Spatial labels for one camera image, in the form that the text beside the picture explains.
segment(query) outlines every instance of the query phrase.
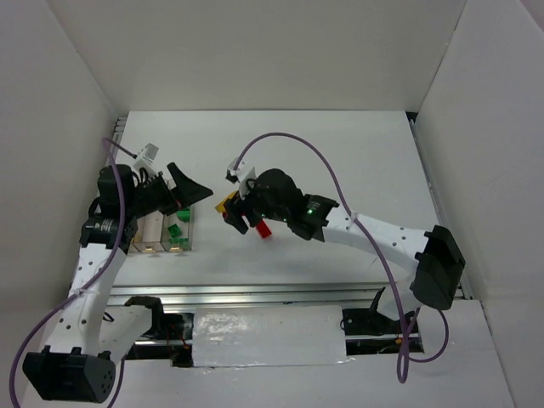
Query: green object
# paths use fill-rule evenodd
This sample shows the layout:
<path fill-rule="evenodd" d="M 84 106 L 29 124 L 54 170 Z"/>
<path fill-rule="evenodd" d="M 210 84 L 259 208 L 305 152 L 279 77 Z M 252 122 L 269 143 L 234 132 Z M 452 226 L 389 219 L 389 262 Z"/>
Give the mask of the green object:
<path fill-rule="evenodd" d="M 170 225 L 168 232 L 172 238 L 178 238 L 182 234 L 181 229 L 176 224 Z"/>
<path fill-rule="evenodd" d="M 184 208 L 183 210 L 179 210 L 178 212 L 176 212 L 176 215 L 178 216 L 178 219 L 180 221 L 188 223 L 190 220 L 190 209 Z"/>

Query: yellow object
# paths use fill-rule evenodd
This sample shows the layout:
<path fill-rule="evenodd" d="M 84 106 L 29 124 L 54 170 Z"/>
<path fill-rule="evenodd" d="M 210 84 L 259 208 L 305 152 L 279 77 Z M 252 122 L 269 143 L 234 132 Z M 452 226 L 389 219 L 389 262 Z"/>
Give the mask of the yellow object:
<path fill-rule="evenodd" d="M 217 206 L 215 206 L 215 210 L 220 214 L 226 213 L 227 210 L 224 209 L 224 202 L 234 197 L 237 192 L 238 190 L 234 190 L 232 193 L 227 195 Z"/>

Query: robotic arm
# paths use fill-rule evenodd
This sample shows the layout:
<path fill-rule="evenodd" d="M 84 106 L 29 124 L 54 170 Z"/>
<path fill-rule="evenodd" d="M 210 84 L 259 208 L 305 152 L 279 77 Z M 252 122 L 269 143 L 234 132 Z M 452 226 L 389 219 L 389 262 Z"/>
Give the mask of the robotic arm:
<path fill-rule="evenodd" d="M 245 162 L 234 170 L 229 166 L 227 179 L 239 183 L 238 191 L 224 202 L 224 221 L 245 234 L 263 218 L 287 224 L 305 240 L 317 240 L 357 247 L 374 253 L 371 243 L 354 223 L 357 218 L 372 234 L 386 259 L 408 270 L 410 275 L 397 282 L 405 312 L 423 304 L 447 310 L 453 298 L 465 260 L 451 232 L 439 225 L 432 232 L 388 224 L 358 213 L 347 213 L 337 202 L 320 195 L 303 194 L 292 178 L 279 169 L 258 177 Z M 374 312 L 398 320 L 390 287 L 377 294 Z"/>
<path fill-rule="evenodd" d="M 135 167 L 143 168 L 140 173 L 147 179 L 138 185 L 134 185 L 130 166 L 117 166 L 125 208 L 119 247 L 114 248 L 114 242 L 122 204 L 113 169 L 104 167 L 98 179 L 99 196 L 82 226 L 79 261 L 70 289 L 70 295 L 77 298 L 58 317 L 44 349 L 25 356 L 23 372 L 44 400 L 104 402 L 115 381 L 116 364 L 134 340 L 161 329 L 164 312 L 156 297 L 132 297 L 125 306 L 108 309 L 110 318 L 103 323 L 111 288 L 137 232 L 138 218 L 155 211 L 171 215 L 207 198 L 212 191 L 187 178 L 174 163 L 167 165 L 176 184 L 169 189 L 162 173 L 152 171 L 157 148 L 148 144 L 142 151 Z M 112 251 L 115 254 L 106 266 Z M 89 288 L 82 289 L 100 273 Z"/>

